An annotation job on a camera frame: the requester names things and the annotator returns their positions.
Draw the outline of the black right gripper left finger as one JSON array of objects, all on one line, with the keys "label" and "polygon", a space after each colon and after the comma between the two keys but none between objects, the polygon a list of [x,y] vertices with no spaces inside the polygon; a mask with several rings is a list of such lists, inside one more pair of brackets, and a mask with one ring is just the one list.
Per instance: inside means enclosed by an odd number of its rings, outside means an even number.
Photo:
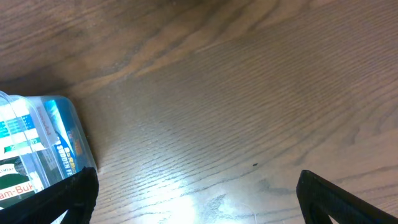
[{"label": "black right gripper left finger", "polygon": [[95,168],[85,167],[35,195],[1,210],[2,224],[89,223],[99,194]]}]

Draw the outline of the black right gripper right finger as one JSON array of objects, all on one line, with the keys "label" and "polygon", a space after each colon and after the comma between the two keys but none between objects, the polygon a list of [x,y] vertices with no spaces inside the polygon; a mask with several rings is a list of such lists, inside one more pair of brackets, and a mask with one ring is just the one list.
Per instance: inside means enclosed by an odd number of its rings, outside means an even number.
[{"label": "black right gripper right finger", "polygon": [[310,170],[303,170],[296,194],[306,224],[397,224],[397,217],[365,202]]}]

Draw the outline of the blue Kool Fever box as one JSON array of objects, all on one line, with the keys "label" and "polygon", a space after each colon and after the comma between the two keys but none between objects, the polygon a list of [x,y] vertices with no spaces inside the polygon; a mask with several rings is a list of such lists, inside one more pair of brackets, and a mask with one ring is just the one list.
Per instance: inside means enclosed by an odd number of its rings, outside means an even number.
[{"label": "blue Kool Fever box", "polygon": [[78,131],[68,99],[59,98],[44,102],[44,108],[57,135],[54,151],[65,177],[81,170],[82,149],[79,146]]}]

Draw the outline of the green round tin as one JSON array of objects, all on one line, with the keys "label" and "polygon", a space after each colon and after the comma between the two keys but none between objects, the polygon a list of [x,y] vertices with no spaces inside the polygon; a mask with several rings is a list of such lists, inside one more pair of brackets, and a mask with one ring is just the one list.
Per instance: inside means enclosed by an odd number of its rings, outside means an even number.
[{"label": "green round tin", "polygon": [[1,210],[34,194],[28,176],[18,173],[14,164],[1,164]]}]

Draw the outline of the white Panadol box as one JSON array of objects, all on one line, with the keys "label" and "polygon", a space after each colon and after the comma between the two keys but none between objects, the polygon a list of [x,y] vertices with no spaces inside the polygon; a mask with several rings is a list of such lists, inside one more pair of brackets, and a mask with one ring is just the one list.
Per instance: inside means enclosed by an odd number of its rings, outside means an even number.
[{"label": "white Panadol box", "polygon": [[48,149],[58,141],[55,129],[36,97],[1,99],[1,159]]}]

